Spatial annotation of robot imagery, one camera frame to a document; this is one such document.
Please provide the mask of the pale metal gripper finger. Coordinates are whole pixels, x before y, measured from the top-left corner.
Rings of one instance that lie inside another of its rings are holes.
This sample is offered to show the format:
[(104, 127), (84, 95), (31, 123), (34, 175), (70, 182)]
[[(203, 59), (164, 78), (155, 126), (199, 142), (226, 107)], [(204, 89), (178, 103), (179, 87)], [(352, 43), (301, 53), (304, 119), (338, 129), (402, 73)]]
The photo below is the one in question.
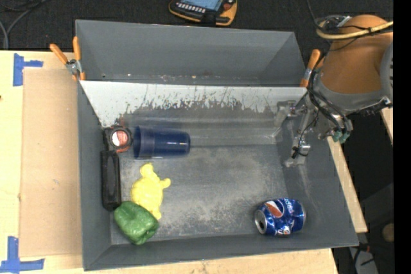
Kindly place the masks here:
[(273, 120), (273, 138), (276, 138), (281, 131), (283, 123), (287, 119), (297, 117), (296, 104), (293, 101), (280, 101), (277, 103), (277, 111)]
[(304, 165), (310, 150), (311, 146), (304, 137), (295, 137), (290, 150), (290, 156), (283, 162), (284, 166), (297, 167)]

